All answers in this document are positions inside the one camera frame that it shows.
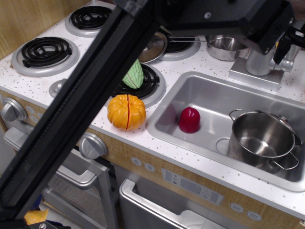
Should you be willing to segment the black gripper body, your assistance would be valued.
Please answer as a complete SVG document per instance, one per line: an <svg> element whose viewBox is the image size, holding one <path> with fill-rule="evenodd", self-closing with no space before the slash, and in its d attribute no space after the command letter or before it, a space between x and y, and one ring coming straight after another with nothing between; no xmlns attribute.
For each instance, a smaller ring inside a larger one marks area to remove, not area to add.
<svg viewBox="0 0 305 229"><path fill-rule="evenodd" d="M244 29L234 37L245 46L267 54L289 29L295 16L288 0L252 0L253 6L241 19Z"/></svg>

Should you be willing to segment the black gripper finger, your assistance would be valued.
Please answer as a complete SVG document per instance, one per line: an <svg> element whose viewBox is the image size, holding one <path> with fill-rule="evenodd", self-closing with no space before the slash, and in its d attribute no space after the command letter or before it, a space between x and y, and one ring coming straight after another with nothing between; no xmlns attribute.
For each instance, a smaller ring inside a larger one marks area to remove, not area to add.
<svg viewBox="0 0 305 229"><path fill-rule="evenodd" d="M290 28L278 42L273 61L279 65L292 45L305 48L305 30Z"/></svg>

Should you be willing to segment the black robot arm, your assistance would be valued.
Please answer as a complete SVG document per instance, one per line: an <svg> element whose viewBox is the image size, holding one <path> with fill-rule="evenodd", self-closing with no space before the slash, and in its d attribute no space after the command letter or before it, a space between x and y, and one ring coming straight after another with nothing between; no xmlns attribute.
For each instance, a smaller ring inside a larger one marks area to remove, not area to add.
<svg viewBox="0 0 305 229"><path fill-rule="evenodd" d="M175 35L229 34L266 54L294 19L286 0L118 0L116 9L0 180L0 222L23 217L76 145L144 46L161 27Z"/></svg>

